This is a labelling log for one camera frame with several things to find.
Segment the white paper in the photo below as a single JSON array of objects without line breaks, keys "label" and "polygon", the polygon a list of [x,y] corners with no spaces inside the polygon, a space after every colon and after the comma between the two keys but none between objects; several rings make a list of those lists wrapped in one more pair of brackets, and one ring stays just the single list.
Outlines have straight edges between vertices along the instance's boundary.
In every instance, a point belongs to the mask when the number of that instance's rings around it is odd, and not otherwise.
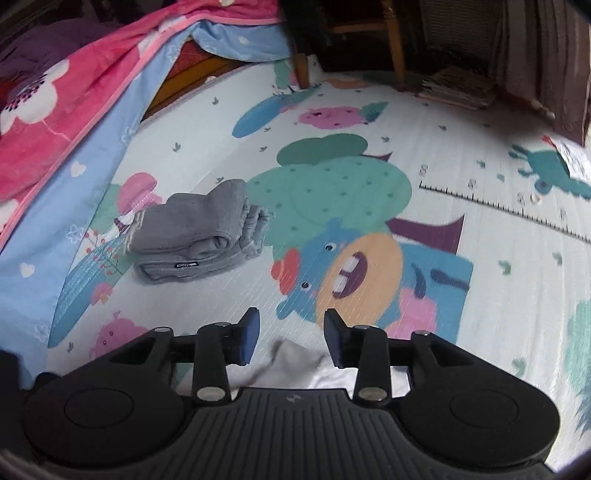
[{"label": "white paper", "polygon": [[583,147],[566,140],[552,139],[556,150],[569,169],[569,176],[591,185],[591,162],[587,158]]}]

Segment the pink cartoon character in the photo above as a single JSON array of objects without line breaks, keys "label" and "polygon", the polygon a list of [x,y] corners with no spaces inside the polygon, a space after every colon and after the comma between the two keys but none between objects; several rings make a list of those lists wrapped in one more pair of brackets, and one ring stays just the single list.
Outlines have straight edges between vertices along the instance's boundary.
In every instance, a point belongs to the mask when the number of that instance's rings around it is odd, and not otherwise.
[{"label": "pink cartoon character", "polygon": [[336,130],[353,125],[368,125],[382,114],[388,102],[370,103],[363,108],[353,106],[331,106],[309,109],[298,117],[301,124],[312,125],[322,130]]},{"label": "pink cartoon character", "polygon": [[114,312],[113,320],[100,329],[95,347],[90,349],[91,358],[109,353],[148,331],[147,328],[136,325],[129,319],[119,317],[120,314],[119,310]]}]

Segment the flower print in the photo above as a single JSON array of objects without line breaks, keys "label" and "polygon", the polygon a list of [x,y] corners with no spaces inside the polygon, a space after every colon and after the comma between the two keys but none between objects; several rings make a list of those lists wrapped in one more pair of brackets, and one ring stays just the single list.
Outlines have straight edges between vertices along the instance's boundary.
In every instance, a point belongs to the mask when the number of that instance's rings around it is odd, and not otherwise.
[{"label": "flower print", "polygon": [[17,207],[18,202],[14,199],[0,203],[0,233],[2,233],[4,227],[6,227],[6,224],[9,222]]},{"label": "flower print", "polygon": [[139,50],[139,57],[143,57],[146,51],[150,48],[150,46],[158,40],[160,34],[167,31],[169,28],[175,26],[176,24],[186,20],[187,17],[184,15],[179,15],[177,17],[167,18],[163,20],[160,25],[158,26],[158,31],[150,30],[148,34],[138,43],[138,50]]},{"label": "flower print", "polygon": [[135,133],[138,131],[140,117],[136,116],[134,121],[132,122],[130,127],[125,127],[123,130],[123,135],[121,135],[121,141],[125,145],[129,145],[131,139],[134,137]]},{"label": "flower print", "polygon": [[26,124],[34,124],[48,117],[58,100],[53,82],[64,76],[69,67],[68,59],[62,60],[23,88],[0,112],[0,134],[5,135],[17,118]]},{"label": "flower print", "polygon": [[178,15],[176,17],[167,18],[166,20],[162,20],[160,25],[158,26],[158,31],[163,33],[167,31],[169,28],[175,26],[176,24],[181,23],[183,20],[186,20],[187,17],[184,15]]},{"label": "flower print", "polygon": [[47,327],[47,325],[35,325],[33,337],[35,337],[41,343],[45,343],[49,338],[49,328]]},{"label": "flower print", "polygon": [[159,37],[159,33],[156,30],[150,30],[148,34],[138,43],[139,57],[143,57],[146,50],[152,43]]},{"label": "flower print", "polygon": [[166,58],[170,63],[174,63],[177,61],[178,56],[181,53],[181,48],[178,45],[169,45],[168,50],[166,51]]},{"label": "flower print", "polygon": [[125,127],[125,130],[123,130],[123,135],[121,135],[121,141],[125,145],[129,145],[129,142],[131,142],[131,139],[134,137],[137,130],[137,127]]},{"label": "flower print", "polygon": [[83,237],[84,237],[84,227],[81,227],[81,226],[72,225],[72,226],[70,226],[70,230],[68,231],[68,233],[66,233],[66,238],[72,244],[82,241]]},{"label": "flower print", "polygon": [[113,287],[106,282],[99,283],[95,290],[92,292],[92,297],[90,297],[90,304],[96,305],[97,303],[101,302],[103,305],[107,303],[109,297],[113,293]]}]

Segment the pink mushroom print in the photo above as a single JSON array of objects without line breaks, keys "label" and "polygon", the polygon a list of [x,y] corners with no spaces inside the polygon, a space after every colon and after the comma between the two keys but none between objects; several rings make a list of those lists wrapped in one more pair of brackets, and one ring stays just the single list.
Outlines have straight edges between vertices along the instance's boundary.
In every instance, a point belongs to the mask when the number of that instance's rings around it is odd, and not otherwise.
[{"label": "pink mushroom print", "polygon": [[131,225],[135,212],[162,203],[162,197],[153,192],[157,184],[152,175],[141,171],[129,177],[121,186],[116,201],[120,217],[115,219],[119,233]]}]

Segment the gray towel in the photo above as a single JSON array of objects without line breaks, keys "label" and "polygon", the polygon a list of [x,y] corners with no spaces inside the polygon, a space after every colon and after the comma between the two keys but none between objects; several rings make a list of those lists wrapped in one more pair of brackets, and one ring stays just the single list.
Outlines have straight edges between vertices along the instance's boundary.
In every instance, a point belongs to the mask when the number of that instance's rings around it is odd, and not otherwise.
[{"label": "gray towel", "polygon": [[244,180],[224,181],[207,195],[175,193],[164,205],[137,214],[127,249],[212,259],[233,249],[248,211]]},{"label": "gray towel", "polygon": [[251,205],[242,235],[232,248],[205,260],[172,252],[142,254],[135,262],[135,271],[146,281],[164,283],[193,281],[232,270],[261,254],[270,218],[271,215],[265,208]]}]

